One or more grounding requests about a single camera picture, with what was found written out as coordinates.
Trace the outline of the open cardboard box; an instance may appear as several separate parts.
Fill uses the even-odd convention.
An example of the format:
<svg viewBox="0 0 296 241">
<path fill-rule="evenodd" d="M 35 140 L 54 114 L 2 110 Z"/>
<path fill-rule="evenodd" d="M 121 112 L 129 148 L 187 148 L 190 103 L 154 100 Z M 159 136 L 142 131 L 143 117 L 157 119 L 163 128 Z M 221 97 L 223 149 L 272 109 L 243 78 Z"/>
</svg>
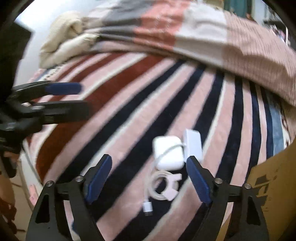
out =
<svg viewBox="0 0 296 241">
<path fill-rule="evenodd" d="M 295 146 L 253 167 L 247 182 L 261 201 L 270 240 L 279 240 L 295 219 Z"/>
</svg>

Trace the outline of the pink slipper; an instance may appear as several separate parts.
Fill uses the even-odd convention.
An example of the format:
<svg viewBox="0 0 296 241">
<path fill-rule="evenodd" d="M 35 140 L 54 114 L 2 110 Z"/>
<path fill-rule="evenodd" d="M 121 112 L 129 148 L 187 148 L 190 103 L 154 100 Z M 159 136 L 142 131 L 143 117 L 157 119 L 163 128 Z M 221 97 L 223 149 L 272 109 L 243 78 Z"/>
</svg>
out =
<svg viewBox="0 0 296 241">
<path fill-rule="evenodd" d="M 35 206 L 36 203 L 37 203 L 38 198 L 39 198 L 39 196 L 38 196 L 35 185 L 30 185 L 29 186 L 29 200 L 30 200 L 30 203 L 33 206 Z"/>
</svg>

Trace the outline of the white power adapter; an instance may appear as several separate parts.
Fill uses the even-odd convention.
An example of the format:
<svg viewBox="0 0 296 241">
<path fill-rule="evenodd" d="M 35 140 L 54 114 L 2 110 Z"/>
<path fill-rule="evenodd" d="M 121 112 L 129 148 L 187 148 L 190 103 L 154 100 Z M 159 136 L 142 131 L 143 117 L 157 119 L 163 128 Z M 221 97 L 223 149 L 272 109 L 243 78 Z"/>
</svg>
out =
<svg viewBox="0 0 296 241">
<path fill-rule="evenodd" d="M 200 163 L 203 162 L 201 135 L 198 131 L 185 129 L 183 143 L 184 162 L 186 162 L 190 156 L 194 156 Z"/>
</svg>

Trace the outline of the cream folded blanket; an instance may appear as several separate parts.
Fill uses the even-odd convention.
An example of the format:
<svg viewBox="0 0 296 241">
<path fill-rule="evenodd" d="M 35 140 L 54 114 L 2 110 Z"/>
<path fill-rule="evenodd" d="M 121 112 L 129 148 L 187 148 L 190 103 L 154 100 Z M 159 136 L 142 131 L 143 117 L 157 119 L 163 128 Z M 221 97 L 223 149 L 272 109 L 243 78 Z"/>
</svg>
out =
<svg viewBox="0 0 296 241">
<path fill-rule="evenodd" d="M 39 67 L 49 69 L 72 57 L 88 52 L 98 34 L 84 32 L 83 18 L 77 11 L 67 11 L 51 24 L 39 52 Z"/>
</svg>

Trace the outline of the striped pink bed blanket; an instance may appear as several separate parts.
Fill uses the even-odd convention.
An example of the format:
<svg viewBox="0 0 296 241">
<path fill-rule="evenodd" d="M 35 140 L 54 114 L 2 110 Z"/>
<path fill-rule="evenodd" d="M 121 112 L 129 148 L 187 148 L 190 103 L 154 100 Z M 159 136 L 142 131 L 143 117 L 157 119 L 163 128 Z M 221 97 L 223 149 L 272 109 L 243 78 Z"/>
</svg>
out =
<svg viewBox="0 0 296 241">
<path fill-rule="evenodd" d="M 40 180 L 63 183 L 84 174 L 104 154 L 111 174 L 91 210 L 106 240 L 191 240 L 206 212 L 187 175 L 180 173 L 173 201 L 152 200 L 145 216 L 144 181 L 152 141 L 201 134 L 204 166 L 213 176 L 242 185 L 253 166 L 282 151 L 290 137 L 277 96 L 263 87 L 200 63 L 142 53 L 78 57 L 40 71 L 35 81 L 79 82 L 90 118 L 45 126 L 29 139 Z"/>
</svg>

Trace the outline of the white earbuds case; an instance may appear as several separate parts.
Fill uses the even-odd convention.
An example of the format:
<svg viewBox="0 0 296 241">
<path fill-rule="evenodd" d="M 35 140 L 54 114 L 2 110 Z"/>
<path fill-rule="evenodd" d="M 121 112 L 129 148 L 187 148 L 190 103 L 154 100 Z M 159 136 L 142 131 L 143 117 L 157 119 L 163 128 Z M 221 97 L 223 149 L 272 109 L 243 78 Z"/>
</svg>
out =
<svg viewBox="0 0 296 241">
<path fill-rule="evenodd" d="M 184 166 L 184 144 L 176 136 L 158 136 L 152 141 L 154 164 L 157 170 L 177 171 Z"/>
</svg>

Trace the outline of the striped folded duvet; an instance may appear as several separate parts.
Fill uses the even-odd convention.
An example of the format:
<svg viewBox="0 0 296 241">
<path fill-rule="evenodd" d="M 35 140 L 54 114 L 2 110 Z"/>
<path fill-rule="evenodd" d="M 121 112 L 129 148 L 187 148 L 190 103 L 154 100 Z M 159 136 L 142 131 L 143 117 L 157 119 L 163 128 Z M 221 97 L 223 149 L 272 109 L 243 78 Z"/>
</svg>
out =
<svg viewBox="0 0 296 241">
<path fill-rule="evenodd" d="M 295 105 L 295 51 L 268 29 L 195 1 L 102 1 L 87 32 L 209 63 Z"/>
</svg>

